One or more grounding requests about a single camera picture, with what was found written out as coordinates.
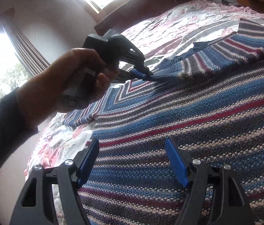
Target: dark sleeve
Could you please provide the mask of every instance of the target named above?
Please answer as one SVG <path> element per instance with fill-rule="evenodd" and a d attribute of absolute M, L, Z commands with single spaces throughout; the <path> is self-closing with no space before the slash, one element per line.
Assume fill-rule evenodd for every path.
<path fill-rule="evenodd" d="M 20 112 L 16 90 L 0 100 L 0 168 L 8 157 L 38 129 L 28 128 Z"/>

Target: wooden headboard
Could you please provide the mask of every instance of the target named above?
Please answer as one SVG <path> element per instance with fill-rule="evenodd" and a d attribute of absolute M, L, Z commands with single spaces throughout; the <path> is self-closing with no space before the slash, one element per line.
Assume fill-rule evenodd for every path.
<path fill-rule="evenodd" d="M 95 30 L 100 36 L 109 29 L 121 33 L 145 19 L 158 16 L 189 1 L 192 0 L 129 0 L 99 22 Z"/>

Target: person's hand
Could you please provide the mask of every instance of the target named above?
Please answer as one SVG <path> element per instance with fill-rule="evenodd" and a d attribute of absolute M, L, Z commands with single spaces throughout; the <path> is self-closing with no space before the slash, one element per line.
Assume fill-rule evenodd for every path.
<path fill-rule="evenodd" d="M 45 71 L 32 77 L 17 90 L 19 107 L 28 126 L 36 127 L 50 114 L 64 109 L 56 108 L 59 95 L 66 89 L 73 73 L 80 67 L 102 67 L 105 63 L 92 49 L 71 49 L 53 62 Z M 92 102 L 98 101 L 119 71 L 105 69 L 97 77 Z"/>

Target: tree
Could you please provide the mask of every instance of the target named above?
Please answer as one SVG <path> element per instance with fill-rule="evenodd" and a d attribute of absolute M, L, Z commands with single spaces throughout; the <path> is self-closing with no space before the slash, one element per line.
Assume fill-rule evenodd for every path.
<path fill-rule="evenodd" d="M 8 92 L 22 86 L 31 78 L 31 74 L 18 62 L 12 69 L 8 70 L 0 81 L 0 99 Z"/>

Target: curtain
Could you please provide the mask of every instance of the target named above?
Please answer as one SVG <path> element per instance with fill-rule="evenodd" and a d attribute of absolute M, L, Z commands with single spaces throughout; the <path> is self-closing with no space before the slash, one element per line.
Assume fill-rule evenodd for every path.
<path fill-rule="evenodd" d="M 23 32 L 16 27 L 11 17 L 5 18 L 2 26 L 15 49 L 16 56 L 29 73 L 34 76 L 50 65 Z"/>

